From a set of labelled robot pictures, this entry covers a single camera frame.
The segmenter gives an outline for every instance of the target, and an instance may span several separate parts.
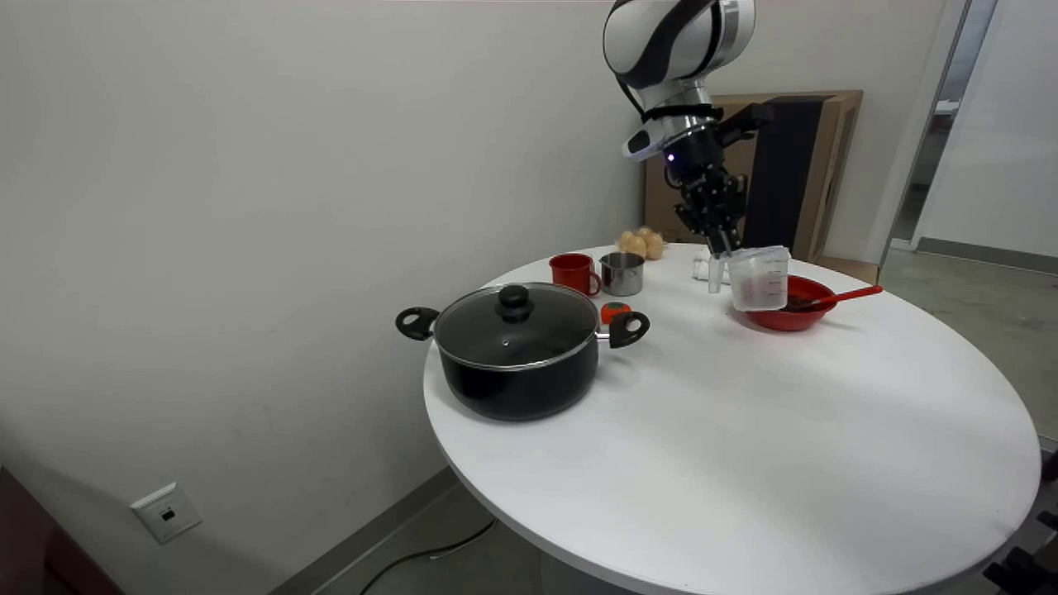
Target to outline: red ladle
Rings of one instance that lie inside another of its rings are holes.
[[[883,294],[883,284],[842,291],[842,294],[832,294],[832,298],[810,298],[810,302],[789,294],[788,309],[825,309],[825,308],[832,308],[836,302],[855,302],[855,298],[868,298],[868,294]]]

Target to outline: clear plastic cup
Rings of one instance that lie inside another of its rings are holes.
[[[726,259],[735,309],[788,308],[789,250],[784,245],[746,247]]]

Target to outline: lid handle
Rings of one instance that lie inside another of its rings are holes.
[[[499,303],[497,303],[497,313],[508,324],[520,324],[531,313],[531,302],[530,302],[530,291],[523,284],[505,284],[499,291]]]

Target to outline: black pot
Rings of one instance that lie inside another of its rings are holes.
[[[599,330],[588,298],[560,284],[483,288],[445,309],[401,309],[398,330],[437,337],[452,392],[497,420],[542,420],[578,402],[599,371],[599,341],[627,347],[647,332],[637,309]]]

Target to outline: pot lid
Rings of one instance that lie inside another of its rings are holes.
[[[467,367],[531,367],[596,341],[596,303],[539,281],[483,288],[449,303],[432,337]]]

